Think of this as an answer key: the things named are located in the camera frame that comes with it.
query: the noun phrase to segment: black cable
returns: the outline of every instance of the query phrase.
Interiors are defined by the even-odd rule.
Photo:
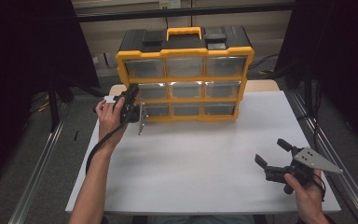
[[[193,8],[193,0],[190,1],[190,8]],[[190,19],[190,26],[193,27],[193,15],[191,15]]]
[[[315,126],[313,127],[313,147],[316,152],[319,153],[317,136],[319,129],[319,108],[322,104],[322,88],[320,83],[318,82],[315,90],[315,104],[312,107],[312,113],[306,112],[306,114],[297,117],[297,120],[314,117],[315,118]]]
[[[325,185],[324,181],[321,179],[320,176],[318,176],[318,175],[316,175],[316,174],[314,174],[314,175],[315,175],[316,177],[318,177],[318,179],[320,179],[321,182],[322,182],[322,185],[320,185],[318,182],[316,182],[316,180],[312,179],[313,184],[315,184],[316,187],[318,187],[318,189],[321,190],[321,192],[322,192],[322,202],[324,202],[324,195],[326,194],[326,185]]]
[[[274,72],[269,74],[269,76],[267,76],[265,79],[276,79],[279,77],[284,77],[289,73],[289,71],[292,71],[292,69],[298,68],[300,63],[300,60],[293,60],[290,63],[284,64],[282,68],[274,70]]]
[[[264,57],[263,59],[261,59],[261,60],[258,61],[257,63],[251,63],[251,64],[249,65],[249,69],[254,69],[254,68],[256,68],[258,65],[260,65],[261,63],[263,63],[263,62],[265,62],[266,60],[268,60],[269,58],[272,58],[272,57],[275,57],[275,56],[279,56],[279,54],[278,54],[278,53],[276,53],[276,54],[271,54],[271,55],[269,55],[269,56],[267,56],[267,57]]]
[[[166,24],[167,30],[168,30],[168,18],[167,18],[167,17],[165,17],[165,24]]]
[[[126,124],[128,124],[130,122],[130,118],[132,115],[132,112],[134,110],[135,107],[132,108],[132,110],[130,111],[130,114],[128,115],[128,117],[122,122],[120,123],[120,125],[118,125],[111,133],[108,133],[103,139],[101,139],[100,142],[97,143],[97,145],[95,145],[95,147],[92,149],[91,153],[89,154],[89,157],[87,158],[87,163],[86,163],[86,174],[89,171],[90,165],[91,165],[91,160],[94,157],[95,153],[98,151],[98,149],[100,149],[101,145],[106,142],[114,133],[118,132],[120,129],[122,129]]]
[[[104,58],[104,60],[105,60],[106,66],[109,67],[109,62],[107,61],[107,58],[106,58],[106,54],[105,54],[105,53],[103,54],[103,58]]]

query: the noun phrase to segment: gray floor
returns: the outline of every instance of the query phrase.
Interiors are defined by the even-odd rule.
[[[259,75],[257,71],[271,69],[273,64],[273,60],[263,63],[250,71],[248,77],[250,79],[264,78],[265,76]],[[282,79],[277,81],[280,87],[285,90],[284,81]],[[103,91],[108,92],[109,88],[116,82],[116,77],[102,78]],[[95,125],[96,116],[92,112],[92,108],[100,100],[88,96],[80,90],[74,90],[74,93],[76,94],[76,99],[71,103],[68,118],[49,159],[46,172],[42,176],[25,223],[65,223],[68,220],[69,215],[63,210]],[[290,97],[288,99],[295,114],[299,116],[299,111],[296,110],[293,101]],[[345,118],[336,110],[327,97],[324,96],[322,99],[319,113],[320,125],[326,132],[339,157],[344,161],[347,169],[358,183],[358,134],[347,128]],[[43,98],[35,102],[34,107],[38,107],[42,101]],[[310,145],[312,145],[310,129],[304,120],[299,123],[308,137]],[[2,167],[2,178],[0,178],[0,223],[8,223],[48,140],[49,128],[50,116],[48,109],[43,112],[33,113],[17,144],[17,149],[12,151],[5,166]],[[334,177],[333,179],[338,190],[348,199],[349,196],[345,193],[339,181]],[[356,223],[337,191],[335,191],[335,194],[343,211],[332,214],[331,217],[337,223]],[[350,203],[350,207],[352,210],[356,210],[352,203]],[[131,223],[131,217],[108,216],[108,218],[109,223]],[[275,223],[296,223],[296,219],[296,215],[268,216],[269,223],[272,223],[272,221]]]

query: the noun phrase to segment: black pole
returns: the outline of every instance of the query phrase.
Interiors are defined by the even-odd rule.
[[[190,8],[175,8],[167,10],[147,10],[135,12],[121,12],[121,13],[98,13],[98,14],[82,14],[76,17],[65,18],[42,18],[37,22],[93,22],[93,21],[123,21],[136,19],[150,19],[150,18],[165,18],[165,17],[181,17],[181,16],[199,16],[199,15],[216,15],[216,14],[231,14],[231,13],[246,13],[246,12],[266,12],[266,11],[285,11],[293,10],[297,7],[308,7],[316,5],[324,5],[323,1],[312,1],[310,3],[280,3],[280,4],[263,4],[263,5],[248,5],[238,7],[190,7]]]
[[[310,65],[310,60],[306,61],[306,74],[304,79],[304,101],[305,101],[305,108],[307,110],[308,116],[313,116],[313,109],[312,109],[312,69]]]
[[[52,71],[50,71],[50,81],[48,83],[48,102],[50,104],[50,113],[51,113],[51,129],[50,132],[54,132],[56,129],[58,122],[60,120],[59,114],[58,114],[58,107],[57,107],[57,97],[56,97],[56,91],[54,88],[54,74],[52,74]]]

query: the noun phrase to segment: white table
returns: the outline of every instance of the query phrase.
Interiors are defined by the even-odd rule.
[[[246,92],[235,121],[148,123],[143,135],[129,125],[109,168],[105,212],[130,215],[277,214],[296,211],[295,194],[266,181],[255,154],[286,166],[291,154],[278,138],[309,144],[282,91]],[[71,212],[85,178],[98,122],[65,211]],[[339,211],[326,183],[325,212]]]

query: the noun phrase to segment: parts organizer drawer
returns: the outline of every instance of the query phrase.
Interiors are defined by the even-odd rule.
[[[241,76],[245,57],[209,57],[206,59],[206,76]]]
[[[161,59],[127,60],[125,64],[130,78],[164,77]]]
[[[233,115],[235,102],[205,103],[205,115]]]
[[[150,117],[169,116],[168,104],[145,104],[147,115]]]
[[[201,97],[202,82],[171,82],[170,93],[172,98],[199,98]]]
[[[237,97],[240,81],[212,81],[205,82],[205,97]]]
[[[167,77],[200,77],[202,75],[203,58],[185,57],[165,60]]]
[[[175,116],[197,116],[200,114],[201,103],[172,104]]]
[[[139,84],[139,92],[136,96],[140,100],[167,99],[165,83]]]

